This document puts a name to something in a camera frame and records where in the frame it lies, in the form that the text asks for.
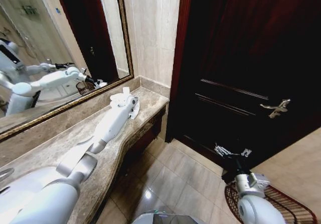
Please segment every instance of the floor tile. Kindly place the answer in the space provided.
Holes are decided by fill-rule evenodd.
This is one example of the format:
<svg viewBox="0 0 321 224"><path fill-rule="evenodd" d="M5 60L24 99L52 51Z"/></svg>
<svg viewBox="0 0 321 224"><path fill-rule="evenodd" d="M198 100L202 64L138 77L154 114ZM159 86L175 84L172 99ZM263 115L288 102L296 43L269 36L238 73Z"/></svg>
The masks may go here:
<svg viewBox="0 0 321 224"><path fill-rule="evenodd" d="M215 203L221 178L203 165L196 163L187 183Z"/></svg>
<svg viewBox="0 0 321 224"><path fill-rule="evenodd" d="M127 219L112 199L108 199L97 224L125 224Z"/></svg>
<svg viewBox="0 0 321 224"><path fill-rule="evenodd" d="M148 145L146 150L156 159L165 164L169 157L173 154L175 147L165 143L161 138L157 138L157 140L153 140Z"/></svg>
<svg viewBox="0 0 321 224"><path fill-rule="evenodd" d="M239 221L234 216L227 215L222 209L215 205L213 208L210 224L218 223L237 224L239 223Z"/></svg>
<svg viewBox="0 0 321 224"><path fill-rule="evenodd" d="M216 200L214 202L214 204L220 208L221 210L223 210L227 215L234 217L233 213L231 212L229 206L227 205L226 199L225 199L225 194L224 194L224 190L225 190L225 182L223 180L220 181L220 185L219 185L219 189L217 192L217 196L216 196Z"/></svg>
<svg viewBox="0 0 321 224"><path fill-rule="evenodd" d="M209 159L205 158L203 155L197 153L195 150L191 149L190 147L184 145L182 142L173 139L171 142L171 145L180 151L184 152L188 156L190 156L192 159L200 163L201 165L205 166L209 170L216 173L218 176L222 175L223 168L217 164L215 164L213 161L210 161Z"/></svg>
<svg viewBox="0 0 321 224"><path fill-rule="evenodd" d="M147 186L155 180L164 165L148 152L134 164L132 171Z"/></svg>
<svg viewBox="0 0 321 224"><path fill-rule="evenodd" d="M206 223L209 223L213 206L214 204L187 184L183 189L174 212L176 214L194 216Z"/></svg>
<svg viewBox="0 0 321 224"><path fill-rule="evenodd" d="M151 190L170 208L174 209L185 181L166 166L160 171L151 185Z"/></svg>
<svg viewBox="0 0 321 224"><path fill-rule="evenodd" d="M190 174L195 165L195 160L184 154L182 151L175 149L173 154L168 159L166 166L174 171L184 181L190 177Z"/></svg>
<svg viewBox="0 0 321 224"><path fill-rule="evenodd" d="M136 207L132 221L134 221L139 215L148 211L164 211L165 213L173 213L156 195L151 189L148 189L141 198L138 206Z"/></svg>
<svg viewBox="0 0 321 224"><path fill-rule="evenodd" d="M116 183L110 197L128 219L146 190L144 183L134 174L129 173L127 176L122 176Z"/></svg>

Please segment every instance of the humanoid robot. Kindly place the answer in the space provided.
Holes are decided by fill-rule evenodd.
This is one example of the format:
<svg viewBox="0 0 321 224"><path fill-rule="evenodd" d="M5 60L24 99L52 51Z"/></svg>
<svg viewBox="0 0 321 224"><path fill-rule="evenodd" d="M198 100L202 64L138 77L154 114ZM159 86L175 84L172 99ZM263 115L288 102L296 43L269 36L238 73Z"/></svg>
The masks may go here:
<svg viewBox="0 0 321 224"><path fill-rule="evenodd" d="M95 84L92 78L71 66L73 63L25 66L18 57L18 51L14 42L0 38L0 85L12 92L6 116L34 107L40 91L45 88L57 87L70 80ZM31 81L30 76L41 72L47 74L37 81Z"/></svg>

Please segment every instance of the door handle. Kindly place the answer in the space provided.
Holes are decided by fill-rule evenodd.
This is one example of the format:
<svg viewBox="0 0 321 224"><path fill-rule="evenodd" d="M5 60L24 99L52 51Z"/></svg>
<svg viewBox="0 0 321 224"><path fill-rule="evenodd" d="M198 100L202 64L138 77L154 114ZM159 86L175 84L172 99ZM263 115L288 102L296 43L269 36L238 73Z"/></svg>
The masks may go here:
<svg viewBox="0 0 321 224"><path fill-rule="evenodd" d="M279 104L279 106L269 106L269 105L263 105L263 104L260 104L260 106L267 109L273 109L274 111L269 115L269 117L273 119L276 116L281 115L281 112L287 111L286 106L290 103L290 101L291 99L283 99L282 102Z"/></svg>

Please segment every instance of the door panel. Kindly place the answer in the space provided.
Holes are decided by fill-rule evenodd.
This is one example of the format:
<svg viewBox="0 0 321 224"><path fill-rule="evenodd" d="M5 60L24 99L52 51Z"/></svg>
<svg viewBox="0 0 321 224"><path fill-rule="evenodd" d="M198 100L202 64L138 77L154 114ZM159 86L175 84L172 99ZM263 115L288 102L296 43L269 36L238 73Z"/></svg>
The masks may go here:
<svg viewBox="0 0 321 224"><path fill-rule="evenodd" d="M60 0L93 78L118 80L108 26L100 0Z"/></svg>
<svg viewBox="0 0 321 224"><path fill-rule="evenodd" d="M174 64L180 78L169 112L173 137L229 169L215 156L215 143L232 152L251 149L253 167L318 128L320 5L192 0L181 67ZM288 111L274 119L260 106L288 98Z"/></svg>

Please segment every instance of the bathroom counter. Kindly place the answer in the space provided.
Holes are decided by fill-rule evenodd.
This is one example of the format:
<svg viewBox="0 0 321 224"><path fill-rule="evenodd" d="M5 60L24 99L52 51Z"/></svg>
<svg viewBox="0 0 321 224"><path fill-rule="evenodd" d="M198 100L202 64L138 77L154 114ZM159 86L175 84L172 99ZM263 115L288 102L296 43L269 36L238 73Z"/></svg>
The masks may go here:
<svg viewBox="0 0 321 224"><path fill-rule="evenodd" d="M111 140L106 148L94 155L98 164L91 177L81 184L81 194L68 223L88 223L95 215L107 194L128 149L151 128L150 121L168 103L168 98L140 87L132 92L140 102L140 110L135 119L129 119L120 133ZM1 170L13 167L14 173L0 182L0 189L13 180L36 169L57 166L64 154L77 143L88 138L96 125L110 109L107 106L73 127L44 142L19 158L3 166Z"/></svg>

